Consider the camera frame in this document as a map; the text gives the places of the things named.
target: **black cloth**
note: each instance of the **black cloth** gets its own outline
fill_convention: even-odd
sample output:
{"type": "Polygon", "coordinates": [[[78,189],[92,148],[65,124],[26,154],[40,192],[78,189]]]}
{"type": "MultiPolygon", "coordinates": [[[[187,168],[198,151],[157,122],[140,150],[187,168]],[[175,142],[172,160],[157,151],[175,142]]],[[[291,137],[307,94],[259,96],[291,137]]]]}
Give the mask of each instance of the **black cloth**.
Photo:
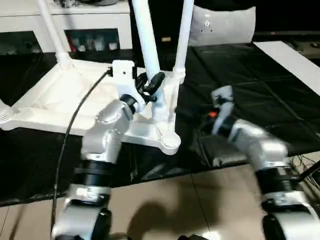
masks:
{"type": "MultiPolygon", "coordinates": [[[[143,61],[130,50],[79,53],[77,59],[111,62],[143,61]]],[[[54,66],[54,54],[2,56],[0,98],[9,105],[54,66]]],[[[175,52],[160,52],[161,69],[171,70],[175,52]]],[[[210,92],[232,85],[234,115],[265,127],[288,144],[290,155],[320,150],[320,97],[253,44],[189,48],[186,78],[178,106],[210,104],[210,92]]],[[[245,157],[217,136],[206,136],[198,126],[178,115],[175,130],[181,137],[177,154],[124,143],[113,186],[167,178],[244,164],[245,157]]],[[[0,130],[0,206],[50,199],[64,135],[32,129],[0,130]]],[[[61,165],[58,192],[63,195],[80,160],[81,137],[70,135],[61,165]]]]}
{"type": "Polygon", "coordinates": [[[254,0],[194,0],[194,4],[213,11],[245,10],[255,6],[254,0]]]}
{"type": "Polygon", "coordinates": [[[256,1],[255,32],[316,32],[320,26],[315,21],[318,16],[316,1],[256,1]]]}

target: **white panel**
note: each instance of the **white panel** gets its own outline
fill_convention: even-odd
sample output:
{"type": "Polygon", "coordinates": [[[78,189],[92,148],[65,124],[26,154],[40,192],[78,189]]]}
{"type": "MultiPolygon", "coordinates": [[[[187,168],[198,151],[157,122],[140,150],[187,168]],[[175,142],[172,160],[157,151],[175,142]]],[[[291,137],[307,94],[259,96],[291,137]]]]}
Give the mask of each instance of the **white panel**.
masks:
{"type": "Polygon", "coordinates": [[[0,33],[32,31],[34,22],[33,16],[0,17],[0,33]]]}
{"type": "Polygon", "coordinates": [[[320,96],[320,68],[317,65],[282,41],[254,44],[320,96]]]}
{"type": "Polygon", "coordinates": [[[118,28],[120,49],[132,49],[131,20],[129,14],[121,14],[122,24],[118,28]]]}

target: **beige floor tile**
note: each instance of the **beige floor tile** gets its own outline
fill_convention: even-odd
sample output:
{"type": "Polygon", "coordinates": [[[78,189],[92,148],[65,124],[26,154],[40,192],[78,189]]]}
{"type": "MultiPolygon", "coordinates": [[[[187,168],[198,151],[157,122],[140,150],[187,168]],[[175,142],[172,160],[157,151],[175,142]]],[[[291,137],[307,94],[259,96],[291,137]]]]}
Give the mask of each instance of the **beige floor tile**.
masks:
{"type": "Polygon", "coordinates": [[[8,213],[9,207],[8,206],[4,206],[4,207],[0,207],[0,237],[1,237],[1,232],[7,217],[7,213],[8,213]]]}
{"type": "Polygon", "coordinates": [[[192,174],[194,183],[201,188],[245,190],[252,192],[257,200],[260,190],[255,174],[249,164],[192,174]]]}
{"type": "Polygon", "coordinates": [[[210,232],[216,239],[265,239],[259,189],[249,168],[241,166],[198,173],[193,179],[210,232]]]}
{"type": "Polygon", "coordinates": [[[177,240],[208,232],[190,176],[113,189],[113,233],[133,240],[177,240]]]}
{"type": "Polygon", "coordinates": [[[307,153],[307,154],[304,154],[304,156],[306,156],[307,158],[309,158],[315,162],[318,162],[320,160],[320,151],[307,153]]]}
{"type": "MultiPolygon", "coordinates": [[[[49,240],[51,201],[38,201],[9,207],[0,240],[49,240]]],[[[57,209],[63,205],[58,200],[57,209]]]]}
{"type": "MultiPolygon", "coordinates": [[[[208,232],[189,175],[115,188],[109,208],[111,232],[128,233],[133,240],[177,240],[208,232]]],[[[50,201],[10,207],[0,240],[49,239],[50,210],[50,201]]]]}

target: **white pipe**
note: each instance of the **white pipe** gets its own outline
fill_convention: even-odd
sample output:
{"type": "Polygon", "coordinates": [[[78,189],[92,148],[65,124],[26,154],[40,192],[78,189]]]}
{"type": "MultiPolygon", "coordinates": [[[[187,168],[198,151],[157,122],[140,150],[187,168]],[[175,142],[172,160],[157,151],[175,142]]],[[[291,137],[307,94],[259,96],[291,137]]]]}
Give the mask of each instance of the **white pipe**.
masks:
{"type": "Polygon", "coordinates": [[[46,1],[47,0],[37,0],[40,14],[44,20],[47,31],[49,32],[49,35],[53,42],[55,48],[55,56],[58,64],[62,69],[68,69],[72,64],[72,60],[65,50],[64,45],[58,35],[58,31],[54,24],[53,17],[49,12],[48,4],[46,3],[46,1]]]}
{"type": "Polygon", "coordinates": [[[195,0],[184,0],[181,17],[178,48],[176,52],[175,65],[173,67],[173,77],[178,78],[182,84],[186,76],[186,57],[190,35],[192,14],[195,0]]]}
{"type": "MultiPolygon", "coordinates": [[[[132,5],[139,33],[146,75],[150,81],[160,72],[160,65],[149,4],[148,0],[132,0],[132,5]]],[[[157,122],[165,121],[168,118],[169,112],[163,87],[161,86],[154,95],[157,97],[157,101],[152,105],[152,117],[157,122]]]]}

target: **cable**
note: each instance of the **cable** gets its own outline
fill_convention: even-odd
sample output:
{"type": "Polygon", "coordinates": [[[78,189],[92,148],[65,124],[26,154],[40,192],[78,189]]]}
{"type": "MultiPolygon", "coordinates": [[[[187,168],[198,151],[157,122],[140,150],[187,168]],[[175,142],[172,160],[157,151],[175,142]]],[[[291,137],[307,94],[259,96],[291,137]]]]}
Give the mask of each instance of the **cable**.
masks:
{"type": "Polygon", "coordinates": [[[306,157],[306,156],[302,156],[304,159],[307,159],[307,160],[309,160],[310,162],[312,162],[313,164],[315,164],[316,162],[314,161],[314,160],[312,160],[312,159],[310,159],[309,157],[306,157]]]}
{"type": "Polygon", "coordinates": [[[197,191],[196,184],[195,184],[194,178],[192,176],[192,173],[190,174],[190,177],[191,177],[191,180],[192,180],[192,185],[193,185],[193,188],[195,190],[196,197],[198,198],[198,202],[200,203],[200,208],[201,208],[202,214],[204,216],[204,220],[205,220],[206,226],[208,227],[208,230],[210,232],[210,225],[209,225],[209,222],[208,222],[207,217],[206,217],[205,209],[201,204],[202,201],[200,200],[200,196],[199,196],[199,193],[197,191]]]}
{"type": "Polygon", "coordinates": [[[296,165],[296,164],[295,164],[295,157],[294,157],[294,156],[291,157],[291,165],[292,165],[294,168],[299,168],[299,167],[302,165],[302,163],[303,163],[302,159],[300,159],[300,158],[298,158],[298,159],[299,159],[299,164],[296,165]]]}
{"type": "MultiPolygon", "coordinates": [[[[304,162],[302,162],[302,166],[303,166],[303,171],[305,172],[308,169],[308,166],[313,165],[312,163],[310,164],[305,164],[304,162]]],[[[317,184],[317,182],[314,180],[314,178],[312,176],[307,176],[306,177],[307,181],[312,184],[314,187],[316,187],[317,189],[319,189],[319,186],[317,184]]]]}
{"type": "Polygon", "coordinates": [[[87,100],[87,98],[89,97],[89,95],[92,93],[92,91],[96,88],[96,86],[105,78],[106,75],[111,74],[112,70],[109,69],[107,70],[93,85],[92,87],[89,89],[89,91],[86,93],[86,95],[82,98],[82,100],[80,101],[78,107],[76,108],[76,110],[74,111],[69,125],[66,129],[65,135],[64,135],[64,140],[63,140],[63,144],[61,147],[61,151],[60,151],[60,155],[59,155],[59,159],[58,159],[58,163],[56,166],[56,172],[55,172],[55,179],[54,179],[54,191],[53,191],[53,200],[52,200],[52,209],[51,209],[51,232],[52,229],[55,225],[55,221],[56,221],[56,210],[57,210],[57,195],[58,195],[58,181],[59,181],[59,173],[60,173],[60,165],[61,165],[61,161],[65,152],[65,148],[66,148],[66,144],[67,144],[67,138],[68,135],[70,134],[70,130],[71,127],[75,121],[75,118],[80,110],[80,108],[82,107],[82,105],[84,104],[84,102],[87,100]]]}

